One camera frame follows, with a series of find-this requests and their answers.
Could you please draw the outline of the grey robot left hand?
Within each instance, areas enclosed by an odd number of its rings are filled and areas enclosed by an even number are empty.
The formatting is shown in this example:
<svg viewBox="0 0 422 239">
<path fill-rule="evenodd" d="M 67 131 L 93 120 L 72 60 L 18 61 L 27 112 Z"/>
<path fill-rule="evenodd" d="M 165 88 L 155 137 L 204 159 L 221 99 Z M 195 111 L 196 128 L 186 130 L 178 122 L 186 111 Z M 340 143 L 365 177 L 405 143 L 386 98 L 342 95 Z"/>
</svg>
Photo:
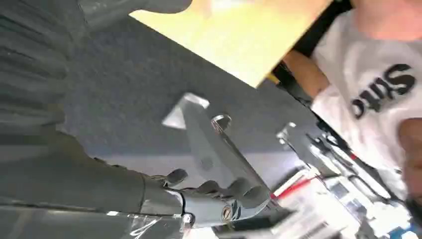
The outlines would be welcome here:
<svg viewBox="0 0 422 239">
<path fill-rule="evenodd" d="M 282 145 L 287 145 L 293 150 L 301 161 L 309 167 L 314 167 L 322 176 L 333 175 L 325 162 L 319 157 L 317 148 L 312 146 L 310 140 L 302 129 L 295 123 L 288 122 L 276 133 L 276 138 Z"/>
</svg>

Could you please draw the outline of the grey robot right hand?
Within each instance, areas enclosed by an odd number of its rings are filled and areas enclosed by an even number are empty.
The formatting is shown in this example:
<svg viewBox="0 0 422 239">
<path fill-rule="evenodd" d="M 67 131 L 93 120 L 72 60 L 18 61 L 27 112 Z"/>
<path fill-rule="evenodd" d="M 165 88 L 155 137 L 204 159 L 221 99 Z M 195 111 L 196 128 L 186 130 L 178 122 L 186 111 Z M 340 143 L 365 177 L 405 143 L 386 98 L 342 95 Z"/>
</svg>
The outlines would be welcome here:
<svg viewBox="0 0 422 239">
<path fill-rule="evenodd" d="M 128 230 L 188 214 L 194 226 L 220 226 L 259 214 L 270 196 L 260 181 L 237 178 L 173 190 L 148 175 L 89 157 L 56 126 L 61 82 L 85 27 L 88 9 L 76 0 L 0 3 L 0 234 L 94 226 Z"/>
</svg>

